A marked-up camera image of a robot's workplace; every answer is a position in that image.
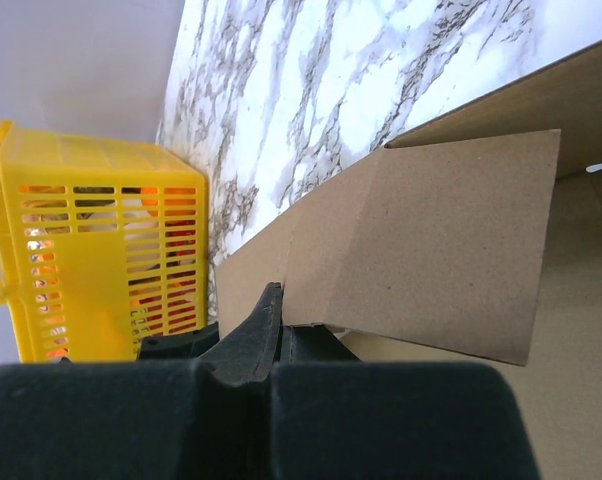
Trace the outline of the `brown cardboard box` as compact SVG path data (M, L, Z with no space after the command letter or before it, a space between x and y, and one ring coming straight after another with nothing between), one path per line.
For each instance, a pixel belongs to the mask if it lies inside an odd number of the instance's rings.
M410 130L215 272L223 338L265 285L364 362L474 362L542 479L602 479L602 41Z

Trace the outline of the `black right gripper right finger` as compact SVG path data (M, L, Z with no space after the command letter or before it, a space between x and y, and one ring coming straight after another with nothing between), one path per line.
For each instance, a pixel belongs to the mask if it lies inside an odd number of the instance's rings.
M270 376L275 479L536 479L515 395L474 362L364 362L282 327Z

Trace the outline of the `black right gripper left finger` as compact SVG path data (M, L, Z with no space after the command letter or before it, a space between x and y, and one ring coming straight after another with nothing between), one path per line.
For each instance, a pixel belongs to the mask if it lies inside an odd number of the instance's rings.
M0 479L267 479L282 288L205 354L0 366Z

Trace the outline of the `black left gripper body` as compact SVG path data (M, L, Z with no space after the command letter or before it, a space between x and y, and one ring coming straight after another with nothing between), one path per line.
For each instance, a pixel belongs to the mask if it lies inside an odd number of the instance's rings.
M146 337L141 342L138 360L174 360L198 358L219 342L217 324L201 330L169 336Z

